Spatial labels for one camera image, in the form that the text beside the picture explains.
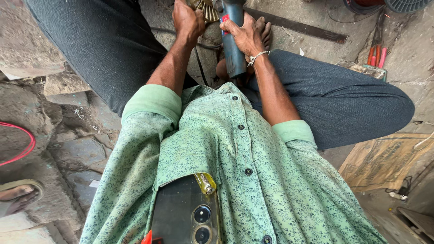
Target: trouser leg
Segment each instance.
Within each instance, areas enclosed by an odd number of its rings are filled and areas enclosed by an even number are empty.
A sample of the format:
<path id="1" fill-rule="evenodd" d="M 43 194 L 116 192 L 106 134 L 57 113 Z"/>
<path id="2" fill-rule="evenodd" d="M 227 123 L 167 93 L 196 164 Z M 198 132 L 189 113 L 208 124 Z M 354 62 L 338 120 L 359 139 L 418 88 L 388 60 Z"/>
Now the trouser leg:
<path id="1" fill-rule="evenodd" d="M 318 149 L 392 134 L 413 117 L 409 97 L 381 80 L 279 49 L 271 52 L 270 61 Z M 259 91 L 255 76 L 248 86 Z M 262 112 L 260 102 L 252 106 Z"/>
<path id="2" fill-rule="evenodd" d="M 25 0 L 74 71 L 122 115 L 167 50 L 133 0 Z M 184 88 L 197 83 L 187 74 Z"/>

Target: man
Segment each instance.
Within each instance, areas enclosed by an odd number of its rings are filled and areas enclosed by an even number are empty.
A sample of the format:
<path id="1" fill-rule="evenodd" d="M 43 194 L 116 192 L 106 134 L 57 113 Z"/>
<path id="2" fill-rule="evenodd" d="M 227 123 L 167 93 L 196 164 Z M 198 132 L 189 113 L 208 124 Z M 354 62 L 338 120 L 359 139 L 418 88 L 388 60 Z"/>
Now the man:
<path id="1" fill-rule="evenodd" d="M 386 242 L 316 150 L 404 127 L 414 106 L 398 88 L 275 50 L 254 61 L 247 87 L 261 102 L 251 104 L 232 83 L 192 86 L 187 63 L 205 27 L 201 11 L 183 0 L 175 1 L 177 37 L 167 54 L 135 3 L 27 5 L 75 71 L 122 115 L 81 243 L 140 243 L 159 186 L 197 172 L 217 183 L 224 243 Z M 248 14 L 243 27 L 220 27 L 246 57 L 265 50 Z"/>

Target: phone camera lens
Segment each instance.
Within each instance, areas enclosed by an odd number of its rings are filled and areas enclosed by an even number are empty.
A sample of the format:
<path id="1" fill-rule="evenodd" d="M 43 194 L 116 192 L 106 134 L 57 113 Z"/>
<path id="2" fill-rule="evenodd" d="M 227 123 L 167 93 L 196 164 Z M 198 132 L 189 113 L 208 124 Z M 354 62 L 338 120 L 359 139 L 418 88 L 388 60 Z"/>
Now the phone camera lens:
<path id="1" fill-rule="evenodd" d="M 205 223 L 211 216 L 211 210 L 207 206 L 200 206 L 194 211 L 194 220 L 197 223 Z"/>
<path id="2" fill-rule="evenodd" d="M 206 244 L 210 239 L 210 231 L 205 227 L 201 227 L 196 231 L 194 238 L 198 244 Z"/>

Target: right hand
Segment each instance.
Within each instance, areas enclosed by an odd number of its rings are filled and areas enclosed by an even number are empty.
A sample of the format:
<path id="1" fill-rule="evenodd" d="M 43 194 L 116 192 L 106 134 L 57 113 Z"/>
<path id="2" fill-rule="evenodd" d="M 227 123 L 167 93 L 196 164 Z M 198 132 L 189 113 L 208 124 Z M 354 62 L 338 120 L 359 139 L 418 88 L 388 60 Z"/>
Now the right hand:
<path id="1" fill-rule="evenodd" d="M 172 13 L 176 38 L 186 41 L 193 48 L 197 39 L 205 32 L 205 20 L 202 10 L 193 11 L 185 0 L 175 0 Z"/>
<path id="2" fill-rule="evenodd" d="M 256 28 L 256 21 L 246 11 L 244 12 L 244 25 L 242 27 L 231 20 L 226 20 L 220 24 L 220 28 L 233 35 L 237 47 L 246 55 L 246 59 L 265 51 L 260 30 Z"/>

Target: rolled sleeve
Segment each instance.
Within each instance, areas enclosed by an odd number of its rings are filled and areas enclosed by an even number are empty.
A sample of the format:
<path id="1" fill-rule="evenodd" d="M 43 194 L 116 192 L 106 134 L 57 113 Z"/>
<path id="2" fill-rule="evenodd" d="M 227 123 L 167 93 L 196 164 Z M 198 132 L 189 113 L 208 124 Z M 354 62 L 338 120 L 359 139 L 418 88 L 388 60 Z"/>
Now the rolled sleeve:
<path id="1" fill-rule="evenodd" d="M 125 105 L 121 123 L 137 112 L 153 112 L 167 117 L 175 128 L 181 118 L 181 97 L 161 85 L 142 86 Z"/>
<path id="2" fill-rule="evenodd" d="M 304 120 L 290 120 L 271 127 L 287 143 L 292 140 L 304 140 L 315 143 L 312 131 Z"/>

